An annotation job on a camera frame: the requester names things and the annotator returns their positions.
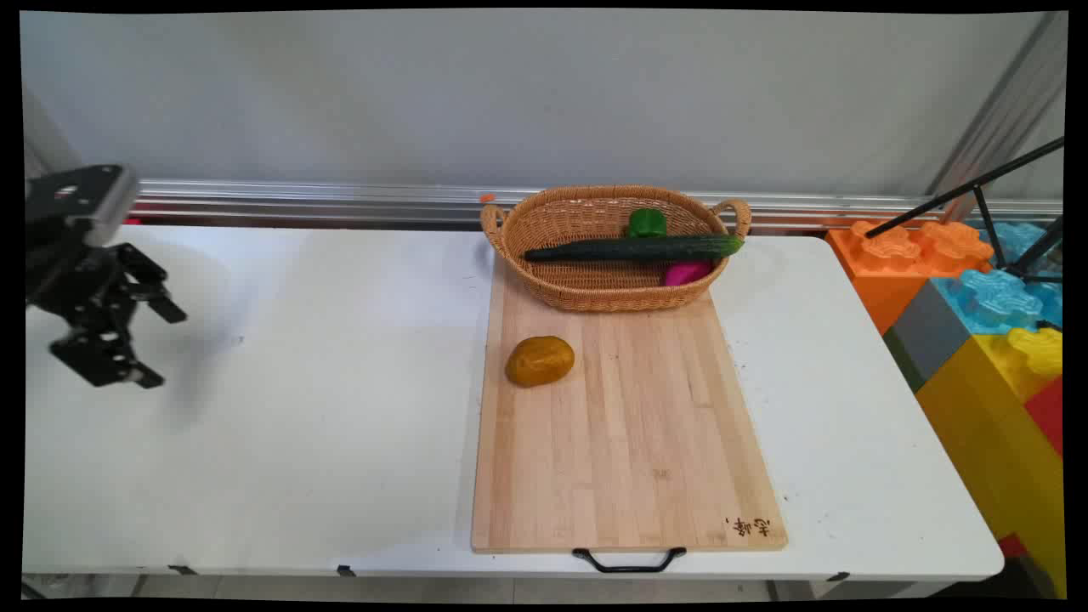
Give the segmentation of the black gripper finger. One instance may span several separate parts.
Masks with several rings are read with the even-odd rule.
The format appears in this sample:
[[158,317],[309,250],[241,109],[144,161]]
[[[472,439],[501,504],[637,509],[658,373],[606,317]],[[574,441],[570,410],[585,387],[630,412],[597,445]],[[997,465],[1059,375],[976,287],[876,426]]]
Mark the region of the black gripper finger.
[[134,302],[147,303],[149,309],[168,325],[186,321],[187,314],[173,301],[166,289],[168,274],[163,267],[131,243],[110,246],[109,253],[119,264],[124,278],[120,285],[122,294]]
[[66,336],[49,344],[50,354],[94,387],[135,383],[158,388],[164,378],[133,351],[129,316],[74,319]]

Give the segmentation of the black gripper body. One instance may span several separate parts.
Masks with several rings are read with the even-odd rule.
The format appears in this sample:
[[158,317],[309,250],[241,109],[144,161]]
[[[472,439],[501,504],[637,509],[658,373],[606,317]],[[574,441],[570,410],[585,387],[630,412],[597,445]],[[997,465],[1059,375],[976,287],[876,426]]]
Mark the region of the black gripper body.
[[25,224],[25,302],[82,331],[113,331],[113,246],[89,244],[91,224]]

